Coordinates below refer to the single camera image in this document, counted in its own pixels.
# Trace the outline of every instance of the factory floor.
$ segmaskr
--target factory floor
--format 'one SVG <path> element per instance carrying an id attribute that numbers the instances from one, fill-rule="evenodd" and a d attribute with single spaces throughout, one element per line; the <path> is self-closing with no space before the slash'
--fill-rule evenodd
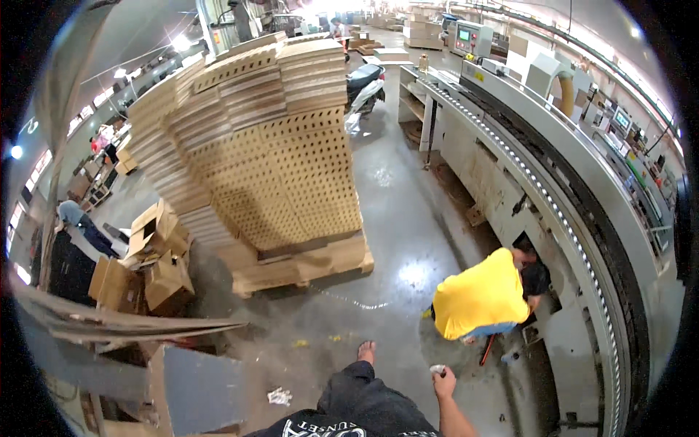
<path id="1" fill-rule="evenodd" d="M 367 27 L 388 48 L 403 47 L 400 33 Z M 408 49 L 417 63 L 427 52 L 430 65 L 459 71 L 456 55 Z M 347 70 L 361 63 L 350 53 Z M 329 376 L 356 359 L 364 339 L 377 342 L 376 375 L 409 396 L 438 428 L 439 412 L 429 366 L 447 364 L 458 378 L 454 397 L 483 436 L 542 436 L 557 422 L 553 382 L 544 369 L 539 343 L 521 348 L 519 330 L 499 338 L 485 366 L 485 340 L 471 346 L 449 342 L 421 313 L 435 287 L 483 260 L 500 243 L 488 224 L 472 228 L 454 197 L 397 123 L 398 70 L 386 74 L 387 101 L 379 102 L 350 141 L 364 231 L 375 260 L 370 275 L 346 273 L 311 282 L 308 288 L 282 287 L 242 300 L 231 293 L 231 275 L 205 248 L 193 245 L 190 275 L 199 298 L 191 308 L 200 317 L 232 317 L 252 323 L 225 337 L 226 354 L 246 365 L 249 399 L 245 434 L 303 408 L 314 408 Z M 157 193 L 140 172 L 120 176 L 114 195 L 91 216 L 117 227 L 131 221 Z M 509 351 L 521 358 L 506 364 Z M 291 406 L 270 405 L 266 394 L 290 390 Z"/>

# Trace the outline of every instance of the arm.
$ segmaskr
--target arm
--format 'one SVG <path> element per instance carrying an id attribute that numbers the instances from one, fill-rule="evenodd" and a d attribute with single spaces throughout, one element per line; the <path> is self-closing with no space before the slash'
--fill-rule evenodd
<path id="1" fill-rule="evenodd" d="M 533 313 L 541 302 L 541 296 L 529 296 L 526 301 L 529 304 L 529 313 Z"/>
<path id="2" fill-rule="evenodd" d="M 439 402 L 439 431 L 444 437 L 477 437 L 478 433 L 471 422 L 461 414 L 452 393 L 456 387 L 456 376 L 449 367 L 444 369 L 445 376 L 432 374 L 435 394 Z"/>
<path id="3" fill-rule="evenodd" d="M 60 217 L 59 217 L 59 219 L 58 219 L 58 226 L 56 226 L 56 227 L 53 229 L 53 231 L 54 231 L 56 234 L 58 234 L 58 233 L 59 233 L 60 231 L 62 231 L 65 227 L 66 227 L 66 224 L 63 223 L 63 220 L 61 220 Z"/>

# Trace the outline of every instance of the bare foot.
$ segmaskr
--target bare foot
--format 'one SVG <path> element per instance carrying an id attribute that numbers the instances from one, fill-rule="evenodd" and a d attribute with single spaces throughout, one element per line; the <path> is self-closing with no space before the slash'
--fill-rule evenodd
<path id="1" fill-rule="evenodd" d="M 374 352 L 376 352 L 376 342 L 372 340 L 367 340 L 359 345 L 359 349 L 356 351 L 356 360 L 367 361 L 369 364 L 373 366 Z"/>

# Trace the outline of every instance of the red tool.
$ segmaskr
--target red tool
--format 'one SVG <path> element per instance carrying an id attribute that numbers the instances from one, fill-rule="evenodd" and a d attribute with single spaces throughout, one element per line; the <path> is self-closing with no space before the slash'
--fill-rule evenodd
<path id="1" fill-rule="evenodd" d="M 491 334 L 488 336 L 488 343 L 485 345 L 485 349 L 483 349 L 483 356 L 481 357 L 481 361 L 479 363 L 481 367 L 485 366 L 485 360 L 488 358 L 490 348 L 493 347 L 493 342 L 495 341 L 496 336 L 497 334 Z"/>

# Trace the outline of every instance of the motorcycle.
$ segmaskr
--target motorcycle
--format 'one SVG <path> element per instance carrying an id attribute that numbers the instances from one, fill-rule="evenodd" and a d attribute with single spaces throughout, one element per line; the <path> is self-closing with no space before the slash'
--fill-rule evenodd
<path id="1" fill-rule="evenodd" d="M 366 64 L 347 75 L 345 114 L 359 113 L 361 117 L 374 109 L 377 100 L 386 101 L 384 73 L 384 67 Z"/>

